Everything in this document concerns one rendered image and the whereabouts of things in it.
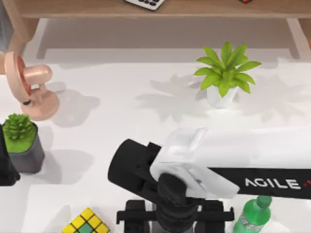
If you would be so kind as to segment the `yellow and green puzzle cube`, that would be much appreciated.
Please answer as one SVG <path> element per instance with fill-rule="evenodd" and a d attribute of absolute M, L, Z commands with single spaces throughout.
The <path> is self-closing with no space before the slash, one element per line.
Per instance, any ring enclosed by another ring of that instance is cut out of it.
<path fill-rule="evenodd" d="M 90 209 L 84 209 L 66 225 L 61 233 L 112 233 L 109 227 Z"/>

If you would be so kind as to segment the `white calculator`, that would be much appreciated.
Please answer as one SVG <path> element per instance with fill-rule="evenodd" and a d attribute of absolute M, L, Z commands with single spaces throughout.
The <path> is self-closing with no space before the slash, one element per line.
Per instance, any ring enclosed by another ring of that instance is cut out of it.
<path fill-rule="evenodd" d="M 124 0 L 127 3 L 149 9 L 152 11 L 157 10 L 166 0 Z"/>

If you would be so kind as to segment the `green plant in white pot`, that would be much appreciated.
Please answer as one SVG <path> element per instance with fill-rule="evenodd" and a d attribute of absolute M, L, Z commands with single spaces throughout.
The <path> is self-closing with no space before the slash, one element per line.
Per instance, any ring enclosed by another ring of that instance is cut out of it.
<path fill-rule="evenodd" d="M 203 76 L 200 89 L 206 90 L 208 103 L 218 109 L 227 108 L 237 91 L 250 94 L 250 85 L 255 85 L 255 80 L 246 72 L 261 65 L 259 61 L 250 61 L 245 55 L 247 44 L 232 48 L 230 42 L 225 42 L 221 54 L 210 47 L 203 47 L 205 56 L 196 59 L 205 64 L 194 72 L 194 76 Z"/>

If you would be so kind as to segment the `green bottle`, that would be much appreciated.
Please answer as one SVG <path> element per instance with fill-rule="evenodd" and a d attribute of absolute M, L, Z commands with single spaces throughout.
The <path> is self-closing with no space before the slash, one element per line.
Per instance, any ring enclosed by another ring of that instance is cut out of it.
<path fill-rule="evenodd" d="M 260 233 L 270 220 L 272 197 L 257 196 L 245 203 L 239 219 L 233 227 L 233 233 Z"/>

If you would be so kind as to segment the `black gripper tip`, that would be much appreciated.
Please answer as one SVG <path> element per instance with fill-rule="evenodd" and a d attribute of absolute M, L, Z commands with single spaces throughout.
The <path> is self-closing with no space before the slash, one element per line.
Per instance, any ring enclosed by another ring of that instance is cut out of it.
<path fill-rule="evenodd" d="M 9 157 L 5 144 L 2 125 L 0 124 L 0 187 L 13 186 L 20 180 L 20 174 Z"/>

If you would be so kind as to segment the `pink desk fan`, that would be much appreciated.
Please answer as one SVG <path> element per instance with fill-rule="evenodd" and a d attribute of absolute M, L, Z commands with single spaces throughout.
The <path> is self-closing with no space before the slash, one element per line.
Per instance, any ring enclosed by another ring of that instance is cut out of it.
<path fill-rule="evenodd" d="M 31 120 L 43 121 L 57 112 L 59 98 L 46 88 L 52 78 L 49 66 L 27 67 L 18 53 L 10 51 L 4 56 L 4 70 L 11 93 Z"/>

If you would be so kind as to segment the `green succulent in grey pot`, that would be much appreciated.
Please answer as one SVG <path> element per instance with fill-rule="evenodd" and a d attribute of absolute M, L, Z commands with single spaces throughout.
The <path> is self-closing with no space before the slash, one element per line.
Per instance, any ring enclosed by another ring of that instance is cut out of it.
<path fill-rule="evenodd" d="M 9 158 L 16 170 L 26 174 L 38 173 L 45 158 L 38 126 L 29 115 L 13 113 L 1 127 Z"/>

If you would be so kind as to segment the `wooden shelf unit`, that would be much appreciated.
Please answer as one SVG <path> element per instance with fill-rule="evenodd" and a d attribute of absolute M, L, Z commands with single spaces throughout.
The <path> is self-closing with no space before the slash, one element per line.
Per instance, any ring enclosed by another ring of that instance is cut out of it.
<path fill-rule="evenodd" d="M 311 61 L 311 0 L 165 0 L 155 11 L 124 0 L 0 0 L 12 50 L 65 68 L 98 63 L 190 63 L 203 46 Z"/>

